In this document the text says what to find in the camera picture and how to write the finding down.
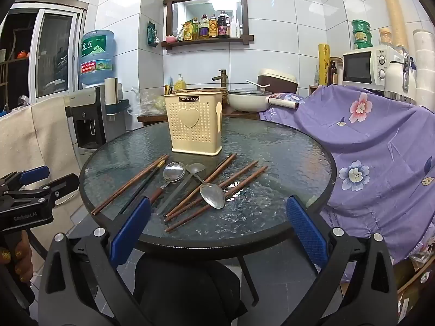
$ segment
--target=purple floral cloth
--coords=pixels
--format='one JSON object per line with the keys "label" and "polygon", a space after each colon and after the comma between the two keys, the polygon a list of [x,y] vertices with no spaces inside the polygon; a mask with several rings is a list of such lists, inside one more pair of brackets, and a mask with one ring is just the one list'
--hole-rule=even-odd
{"label": "purple floral cloth", "polygon": [[432,112],[349,86],[321,87],[300,103],[260,117],[297,128],[332,153],[337,179],[321,212],[330,226],[358,237],[382,234],[394,263],[435,235]]}

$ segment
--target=textured glass tabletop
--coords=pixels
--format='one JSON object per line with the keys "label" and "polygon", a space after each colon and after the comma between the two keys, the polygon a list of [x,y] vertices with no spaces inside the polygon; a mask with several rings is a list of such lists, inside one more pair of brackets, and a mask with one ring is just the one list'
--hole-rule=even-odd
{"label": "textured glass tabletop", "polygon": [[[267,171],[257,180],[228,199],[223,209],[209,209],[171,233],[166,233],[165,228],[204,206],[204,201],[170,223],[164,223],[162,216],[153,213],[144,230],[144,234],[171,240],[216,241],[255,234],[286,222],[285,200],[292,194],[297,194],[303,203],[310,205],[325,190],[332,191],[330,182],[335,180],[335,176],[332,178],[335,170],[332,157],[314,139],[296,129],[265,121],[224,118],[222,147],[215,157],[172,152],[168,123],[129,132],[102,146],[82,168],[83,201],[88,210],[92,210],[163,154],[170,156],[166,163],[203,163],[207,170],[201,176],[205,177],[229,153],[237,153],[236,159],[215,183],[226,180],[252,161],[259,160],[256,168],[268,165]],[[255,168],[251,169],[240,179],[245,179],[254,171]],[[162,172],[160,170],[145,190],[147,196],[165,183]],[[177,185],[170,184],[154,205],[158,207]],[[186,193],[198,185],[192,179],[170,206],[175,207]],[[100,214],[113,220],[136,187],[116,198]]]}

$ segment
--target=wooden chopsticks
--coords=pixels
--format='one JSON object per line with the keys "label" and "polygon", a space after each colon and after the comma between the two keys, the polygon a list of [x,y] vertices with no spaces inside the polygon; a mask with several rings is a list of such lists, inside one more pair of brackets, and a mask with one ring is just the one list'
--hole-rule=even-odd
{"label": "wooden chopsticks", "polygon": [[[267,165],[261,167],[259,170],[257,170],[254,174],[243,180],[239,185],[233,187],[231,190],[228,190],[228,192],[225,194],[225,198],[231,197],[234,193],[237,191],[240,191],[242,188],[244,188],[247,184],[249,184],[251,181],[256,179],[262,172],[264,172],[268,168]],[[196,216],[202,214],[203,212],[207,211],[211,206],[206,205],[199,210],[197,210],[194,214],[184,218],[180,222],[175,223],[174,225],[171,225],[170,227],[165,229],[166,233],[172,232],[175,228],[178,228],[180,225],[183,225],[184,223],[187,223],[188,221],[192,220]]]}
{"label": "wooden chopsticks", "polygon": [[[216,170],[207,178],[205,179],[206,183],[211,183],[225,168],[227,168],[231,161],[236,157],[236,153],[232,153],[228,159],[226,159],[224,162],[221,162],[216,168]],[[173,215],[175,212],[179,211],[191,198],[193,198],[201,188],[201,185],[199,185],[195,190],[193,190],[190,194],[188,194],[187,197],[184,198],[183,201],[181,201],[172,211],[170,211],[166,217],[169,217]]]}
{"label": "wooden chopsticks", "polygon": [[[242,170],[240,170],[239,172],[235,173],[232,177],[230,177],[229,179],[223,181],[222,183],[219,184],[219,187],[221,189],[227,187],[228,185],[230,185],[235,179],[237,179],[239,176],[245,174],[249,169],[251,169],[254,165],[256,165],[258,163],[258,161],[254,161],[250,164],[248,164],[247,166],[245,166]],[[171,216],[167,216],[166,219],[164,220],[165,223],[169,222],[171,219],[178,217],[181,213],[187,211],[188,209],[190,209],[191,207],[195,206],[196,204],[198,204],[199,202],[201,202],[203,199],[202,197],[194,200],[193,202],[191,202],[190,204],[188,204],[187,206],[183,207],[182,209],[178,210],[177,212],[175,212],[173,215]]]}
{"label": "wooden chopsticks", "polygon": [[145,174],[149,173],[151,170],[153,170],[161,161],[166,160],[169,158],[168,154],[162,155],[160,158],[156,159],[154,162],[152,162],[149,166],[147,166],[144,170],[142,170],[140,173],[138,173],[134,178],[130,179],[122,185],[114,194],[112,194],[106,201],[104,201],[102,204],[100,204],[97,208],[95,208],[91,214],[97,215],[101,212],[103,208],[105,208],[108,204],[110,204],[115,198],[117,198],[119,195],[121,195],[124,191],[126,191],[130,186],[134,185],[138,180],[140,180]]}

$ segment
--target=microwave oven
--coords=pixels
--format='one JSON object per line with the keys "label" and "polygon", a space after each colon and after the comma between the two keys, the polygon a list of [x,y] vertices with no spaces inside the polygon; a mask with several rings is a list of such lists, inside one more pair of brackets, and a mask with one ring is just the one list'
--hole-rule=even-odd
{"label": "microwave oven", "polygon": [[385,75],[391,61],[403,57],[388,45],[352,50],[343,55],[343,86],[373,91],[385,90]]}

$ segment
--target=blue gripper pad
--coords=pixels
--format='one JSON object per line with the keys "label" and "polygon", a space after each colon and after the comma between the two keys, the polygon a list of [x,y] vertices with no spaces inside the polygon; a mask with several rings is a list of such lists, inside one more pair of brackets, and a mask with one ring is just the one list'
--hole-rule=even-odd
{"label": "blue gripper pad", "polygon": [[127,262],[150,217],[151,203],[144,197],[112,240],[109,260],[114,268]]}
{"label": "blue gripper pad", "polygon": [[37,181],[48,178],[49,175],[50,175],[50,169],[47,166],[43,165],[40,166],[39,168],[22,172],[20,176],[20,184],[21,185],[33,184],[36,183]]}
{"label": "blue gripper pad", "polygon": [[293,226],[311,262],[323,268],[328,262],[328,246],[325,239],[293,196],[288,198],[285,210],[288,221]]}

